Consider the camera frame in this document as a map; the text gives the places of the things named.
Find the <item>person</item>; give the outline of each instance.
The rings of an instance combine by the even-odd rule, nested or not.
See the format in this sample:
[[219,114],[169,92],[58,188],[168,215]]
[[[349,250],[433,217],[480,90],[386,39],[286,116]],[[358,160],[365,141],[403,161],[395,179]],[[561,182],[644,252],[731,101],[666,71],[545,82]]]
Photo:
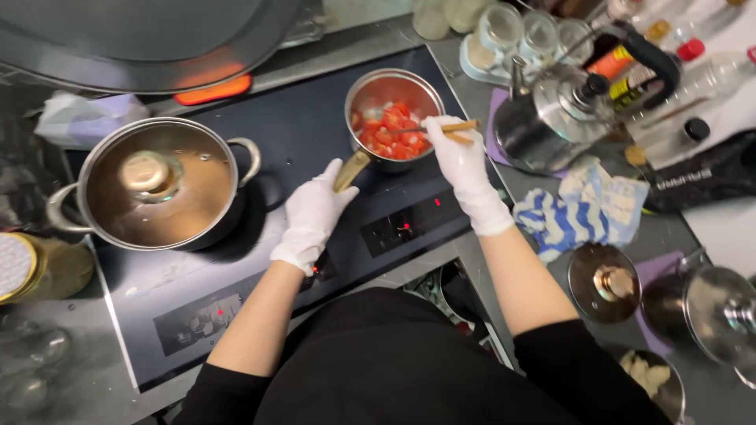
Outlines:
[[325,305],[286,338],[299,285],[359,190],[334,193],[342,162],[297,188],[289,228],[202,366],[174,425],[239,423],[670,423],[598,346],[465,146],[424,121],[470,217],[527,378],[457,331],[432,303],[372,288]]

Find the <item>pot handle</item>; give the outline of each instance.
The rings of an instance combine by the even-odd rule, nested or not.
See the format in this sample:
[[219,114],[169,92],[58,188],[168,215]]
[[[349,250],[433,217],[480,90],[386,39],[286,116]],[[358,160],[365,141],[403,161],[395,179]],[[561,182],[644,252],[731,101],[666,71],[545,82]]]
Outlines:
[[333,191],[339,193],[348,188],[355,180],[357,174],[360,173],[367,164],[370,163],[370,155],[363,152],[362,149],[357,149],[354,155],[347,160],[339,170],[339,174],[333,181]]
[[45,211],[47,213],[48,219],[50,220],[50,223],[57,230],[65,231],[68,233],[92,233],[94,231],[93,228],[72,223],[63,215],[63,212],[61,211],[61,208],[63,208],[64,199],[66,199],[68,194],[78,186],[78,182],[71,183],[70,185],[67,185],[66,187],[52,194],[50,199],[48,199]]
[[239,180],[239,188],[243,188],[244,185],[260,171],[262,165],[262,157],[260,156],[260,148],[257,147],[254,141],[248,138],[236,137],[226,141],[227,144],[238,144],[244,146],[249,152],[249,156],[252,158],[252,165],[249,166],[249,171],[246,172],[244,177]]

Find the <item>chopsticks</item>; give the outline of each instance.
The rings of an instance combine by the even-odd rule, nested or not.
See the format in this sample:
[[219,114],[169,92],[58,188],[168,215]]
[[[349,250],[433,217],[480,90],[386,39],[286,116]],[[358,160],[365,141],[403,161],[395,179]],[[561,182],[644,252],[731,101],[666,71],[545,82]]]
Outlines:
[[[460,136],[455,135],[454,132],[458,132],[460,130],[472,130],[477,129],[480,122],[477,119],[471,119],[470,121],[465,121],[464,123],[459,124],[450,124],[448,126],[441,126],[441,131],[444,132],[444,135],[447,138],[450,138],[453,141],[456,141],[457,143],[465,144],[465,145],[471,145],[473,144],[473,141]],[[404,130],[395,130],[393,132],[389,133],[409,133],[409,132],[423,132],[426,133],[427,130],[425,127],[415,127],[414,129],[404,129]]]

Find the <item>purple mat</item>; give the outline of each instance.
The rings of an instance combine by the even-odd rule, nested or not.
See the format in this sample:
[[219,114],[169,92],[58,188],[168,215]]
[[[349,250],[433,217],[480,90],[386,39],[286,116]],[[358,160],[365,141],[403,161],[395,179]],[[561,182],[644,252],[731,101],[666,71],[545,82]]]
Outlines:
[[[499,147],[494,140],[494,114],[496,109],[499,108],[502,102],[504,102],[510,96],[509,92],[501,88],[494,88],[491,93],[491,109],[488,111],[488,127],[485,130],[485,152],[491,157],[492,160],[505,166],[512,166],[512,164],[504,157],[499,151]],[[553,174],[556,178],[565,178],[567,176],[567,170],[559,171]]]
[[[641,262],[636,266],[635,270],[638,273],[638,281],[640,287],[645,287],[647,284],[653,282],[655,279],[661,276],[674,273],[677,263],[685,256],[680,251],[673,251],[663,256],[658,256],[654,259]],[[643,319],[643,313],[640,311],[640,307],[635,311],[635,318],[638,320],[640,330],[643,332],[643,336],[646,338],[646,343],[649,345],[651,351],[661,356],[669,355],[672,352],[672,348],[666,343],[662,342]]]

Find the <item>black shirt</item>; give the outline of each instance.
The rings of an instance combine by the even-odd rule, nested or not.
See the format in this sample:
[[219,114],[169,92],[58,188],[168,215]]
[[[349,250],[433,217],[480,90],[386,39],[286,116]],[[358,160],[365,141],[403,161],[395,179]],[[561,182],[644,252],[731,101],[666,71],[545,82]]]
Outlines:
[[297,327],[271,378],[203,365],[173,424],[670,423],[581,321],[514,343],[528,378],[430,302],[364,290]]

